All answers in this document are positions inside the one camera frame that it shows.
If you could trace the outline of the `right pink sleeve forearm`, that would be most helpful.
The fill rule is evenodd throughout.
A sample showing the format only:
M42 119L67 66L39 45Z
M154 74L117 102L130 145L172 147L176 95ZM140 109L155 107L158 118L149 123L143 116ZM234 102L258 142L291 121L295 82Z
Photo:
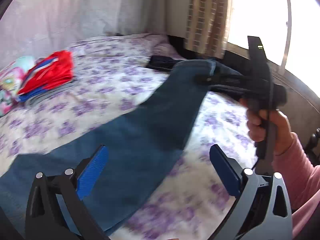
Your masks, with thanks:
M307 158L296 133L293 141L281 155L273 158L273 168L281 173L290 199L293 237L306 226L319 206L319 166L313 166Z

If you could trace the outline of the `right hand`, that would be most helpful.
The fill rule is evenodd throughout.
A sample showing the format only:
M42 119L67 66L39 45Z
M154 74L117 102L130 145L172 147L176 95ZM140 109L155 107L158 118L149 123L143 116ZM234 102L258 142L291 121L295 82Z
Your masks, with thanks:
M240 99L240 103L248 108L245 99ZM262 127L263 120L267 120L267 110L262 109L257 113L247 109L247 127L248 135L254 142L261 142L266 137L266 129ZM278 156L286 152L292 145L295 136L291 132L291 126L286 115L279 110L269 112L269 120L276 125L276 142L274 145L274 155Z

